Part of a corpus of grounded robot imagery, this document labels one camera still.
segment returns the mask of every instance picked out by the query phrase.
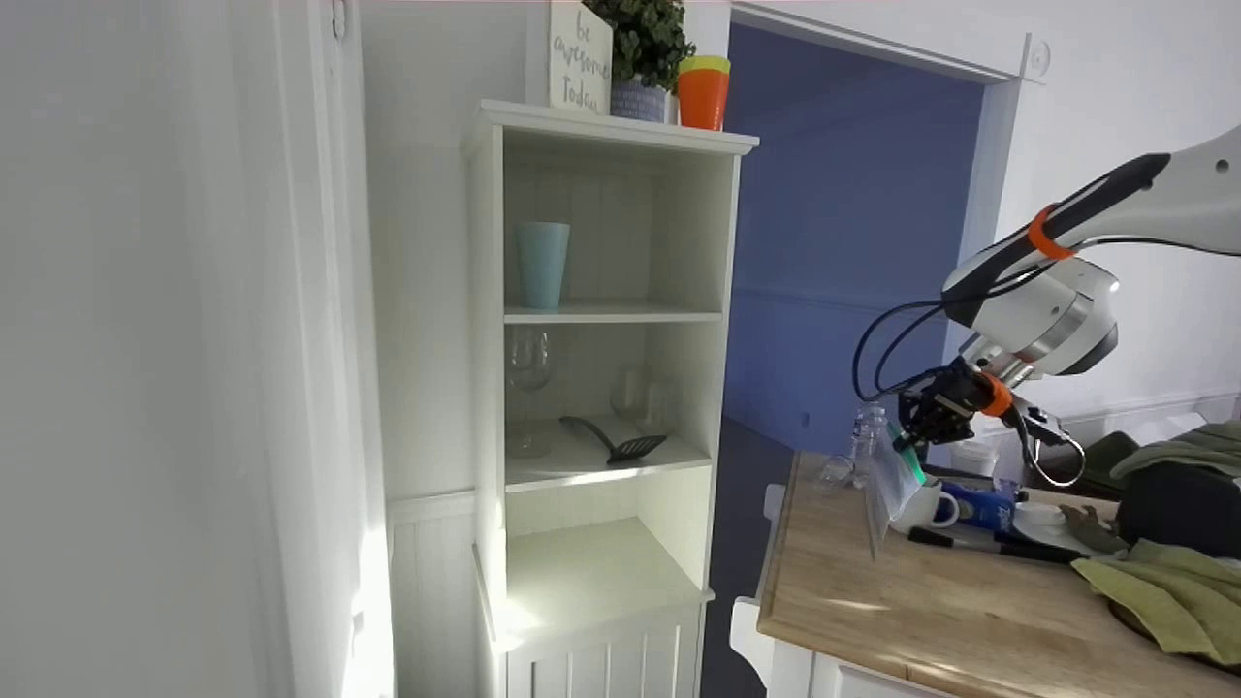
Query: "table surface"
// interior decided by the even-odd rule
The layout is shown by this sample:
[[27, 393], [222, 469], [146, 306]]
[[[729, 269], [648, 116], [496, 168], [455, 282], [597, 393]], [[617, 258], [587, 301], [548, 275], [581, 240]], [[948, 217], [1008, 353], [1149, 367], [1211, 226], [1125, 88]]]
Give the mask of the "table surface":
[[761, 631], [948, 693], [1241, 693], [1241, 675], [1164, 656], [1054, 561], [870, 545], [866, 499], [794, 469], [761, 580]]

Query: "white shelf unit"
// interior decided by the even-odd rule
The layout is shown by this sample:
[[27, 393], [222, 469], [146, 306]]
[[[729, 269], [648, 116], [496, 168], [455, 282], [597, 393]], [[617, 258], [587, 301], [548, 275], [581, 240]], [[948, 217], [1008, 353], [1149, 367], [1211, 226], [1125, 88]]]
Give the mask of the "white shelf unit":
[[[491, 686], [537, 669], [507, 666], [515, 651], [581, 656], [574, 637], [604, 629], [696, 631], [671, 666], [676, 686], [699, 686], [738, 185], [752, 147], [729, 132], [480, 105], [468, 138], [478, 561], [491, 669], [507, 669]], [[559, 310], [521, 306], [512, 227], [537, 217], [574, 227]], [[556, 379], [533, 394], [503, 376], [521, 328], [551, 328]], [[648, 432], [668, 442], [609, 464], [559, 420], [637, 435], [609, 416], [630, 367], [648, 376]], [[515, 416], [542, 442], [533, 457], [503, 448]]]

